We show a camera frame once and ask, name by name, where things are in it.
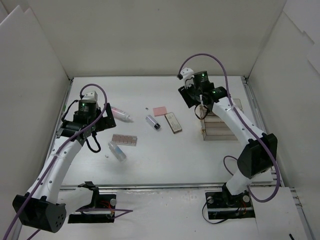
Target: white panel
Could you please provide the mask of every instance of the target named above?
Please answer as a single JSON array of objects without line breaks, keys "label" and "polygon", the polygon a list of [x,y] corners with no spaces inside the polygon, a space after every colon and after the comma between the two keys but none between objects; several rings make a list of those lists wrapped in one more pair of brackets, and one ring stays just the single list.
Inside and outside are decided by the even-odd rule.
[{"label": "white panel", "polygon": [[[274,189],[257,187],[252,191],[260,199],[265,199],[272,194]],[[252,201],[260,240],[289,240],[289,234],[295,240],[307,239],[295,201],[288,187],[281,187],[274,199],[269,202],[260,203],[254,199]]]},{"label": "white panel", "polygon": [[269,132],[278,138],[278,161],[295,187],[316,239],[320,238],[320,75],[306,56],[314,42],[282,13],[249,83]]},{"label": "white panel", "polygon": [[4,5],[0,1],[0,23],[8,16]]},{"label": "white panel", "polygon": [[300,31],[320,41],[320,0],[288,0],[283,11]]},{"label": "white panel", "polygon": [[67,76],[31,10],[0,24],[0,236],[46,157]]},{"label": "white panel", "polygon": [[309,62],[312,64],[312,66],[315,68],[315,70],[317,70],[318,73],[320,73],[320,42],[313,45],[313,47],[311,48],[310,52],[306,57],[309,60]]},{"label": "white panel", "polygon": [[[253,115],[239,76],[230,76],[230,92],[240,99],[244,113],[253,121]],[[225,86],[224,77],[211,76],[215,86]],[[146,185],[146,184],[190,184],[225,183],[231,176],[225,170],[223,157],[238,157],[243,150],[238,141],[204,141],[201,122],[194,109],[189,109],[178,92],[183,83],[174,76],[166,77],[79,77],[73,81],[68,105],[79,98],[80,89],[96,83],[106,90],[112,106],[127,111],[133,123],[116,120],[117,127],[99,132],[97,139],[101,152],[92,153],[86,145],[72,162],[63,184],[77,186],[84,181],[99,185]],[[99,105],[104,99],[99,94]],[[152,108],[166,106],[179,121],[182,132],[173,134],[165,117],[155,117],[161,130],[154,130],[145,120],[153,115]],[[74,104],[67,119],[72,119]],[[127,155],[119,162],[108,148],[113,134],[137,136],[136,146],[120,146]],[[233,171],[236,164],[227,163]],[[256,179],[257,182],[272,181],[270,171]]]},{"label": "white panel", "polygon": [[[3,0],[5,6],[17,0]],[[28,0],[69,76],[176,75],[216,55],[248,75],[286,0]],[[221,75],[205,57],[195,69]]]},{"label": "white panel", "polygon": [[[254,188],[259,196],[265,197],[273,188]],[[122,191],[117,193],[119,209],[131,209],[132,213],[121,216],[114,223],[106,224],[64,224],[55,234],[41,231],[34,240],[290,240],[288,229],[296,236],[295,240],[305,240],[304,229],[299,221],[299,215],[292,196],[286,190],[280,190],[271,204],[257,206],[256,218],[233,219],[218,225],[207,223],[201,209],[205,204],[205,190],[179,189],[158,191]],[[286,218],[275,219],[278,215],[275,206]],[[269,228],[269,233],[263,231],[269,222],[278,225]],[[25,240],[35,231],[34,228],[23,227],[20,240]]]}]

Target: rectangular box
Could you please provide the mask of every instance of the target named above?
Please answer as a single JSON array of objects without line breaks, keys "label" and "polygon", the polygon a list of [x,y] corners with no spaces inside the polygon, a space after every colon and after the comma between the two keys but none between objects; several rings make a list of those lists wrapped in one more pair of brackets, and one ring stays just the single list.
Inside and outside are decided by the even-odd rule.
[{"label": "rectangular box", "polygon": [[[242,104],[240,99],[233,99],[234,103],[242,111]],[[202,106],[199,107],[200,117],[203,118],[206,110],[203,110]],[[203,140],[214,141],[214,140],[237,140],[234,133],[230,128],[221,120],[220,117],[210,112],[207,117],[201,120],[201,132],[203,135]]]},{"label": "rectangular box", "polygon": [[118,145],[125,146],[136,146],[137,145],[137,136],[129,136],[129,135],[121,135],[121,134],[113,134],[112,141]]},{"label": "rectangular box", "polygon": [[181,126],[180,126],[180,124],[179,124],[179,122],[173,112],[170,112],[170,113],[164,115],[164,117],[167,120],[167,122],[168,122],[168,124],[174,134],[177,134],[182,131],[182,128],[181,128]]}]

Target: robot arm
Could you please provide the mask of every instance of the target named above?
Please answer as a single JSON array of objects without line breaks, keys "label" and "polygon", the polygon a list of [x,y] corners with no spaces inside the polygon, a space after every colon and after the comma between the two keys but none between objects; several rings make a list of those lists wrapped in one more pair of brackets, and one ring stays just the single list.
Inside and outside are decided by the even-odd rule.
[{"label": "robot arm", "polygon": [[39,183],[38,181],[48,166],[52,164],[53,158],[56,158],[49,172],[47,172],[19,216],[23,225],[56,233],[62,227],[66,216],[83,206],[93,207],[95,205],[95,200],[99,197],[99,189],[91,182],[80,185],[76,190],[65,195],[63,199],[58,199],[58,195],[63,179],[86,139],[91,135],[95,136],[97,132],[116,126],[110,104],[108,103],[106,106],[107,117],[101,117],[89,130],[69,141],[60,153],[57,154],[57,151],[67,139],[98,118],[101,114],[101,109],[97,101],[98,95],[95,91],[86,93],[78,101],[78,111],[74,113],[73,121],[62,121],[51,154],[45,162],[39,177],[24,196],[17,195],[14,198],[12,205],[15,211],[18,212],[29,194]]},{"label": "robot arm", "polygon": [[213,82],[209,82],[206,71],[194,73],[192,69],[184,68],[180,72],[180,79],[184,81],[184,86],[178,91],[188,107],[202,105],[207,111],[212,111],[226,123],[244,148],[237,161],[238,170],[222,187],[227,198],[234,198],[247,189],[256,175],[273,166],[266,151],[239,120],[235,109],[246,125],[250,126],[266,144],[274,157],[277,154],[277,138],[273,134],[267,135],[256,127],[235,104],[231,106],[226,89],[221,86],[215,87]]}]

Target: screw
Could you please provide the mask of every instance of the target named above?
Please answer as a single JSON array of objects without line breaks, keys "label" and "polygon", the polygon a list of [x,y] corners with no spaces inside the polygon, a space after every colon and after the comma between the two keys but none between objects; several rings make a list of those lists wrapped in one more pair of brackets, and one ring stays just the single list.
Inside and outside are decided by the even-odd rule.
[{"label": "screw", "polygon": [[208,198],[206,199],[206,202],[208,204],[213,204],[214,203],[214,198],[212,196],[208,196]]},{"label": "screw", "polygon": [[112,198],[112,199],[110,200],[110,205],[111,205],[112,207],[114,207],[116,204],[117,204],[117,200],[116,200],[115,198]]},{"label": "screw", "polygon": [[249,202],[250,202],[250,197],[247,196],[247,195],[244,195],[244,196],[242,197],[242,200],[243,200],[245,203],[249,203]]}]

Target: white wall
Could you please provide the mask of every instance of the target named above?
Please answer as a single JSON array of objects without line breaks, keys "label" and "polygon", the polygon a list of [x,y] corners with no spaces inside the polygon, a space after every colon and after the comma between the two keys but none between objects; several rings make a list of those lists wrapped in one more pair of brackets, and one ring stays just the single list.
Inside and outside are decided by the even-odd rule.
[{"label": "white wall", "polygon": [[0,23],[8,16],[4,5],[0,1]]},{"label": "white wall", "polygon": [[29,9],[0,23],[0,236],[15,215],[12,201],[36,179],[69,84]]},{"label": "white wall", "polygon": [[[176,75],[216,55],[247,75],[286,0],[2,0],[30,5],[69,76]],[[205,58],[197,70],[221,75]]]},{"label": "white wall", "polygon": [[313,46],[309,36],[282,13],[249,83],[267,131],[278,138],[278,162],[286,185],[296,188],[320,239],[320,74],[307,59]]}]

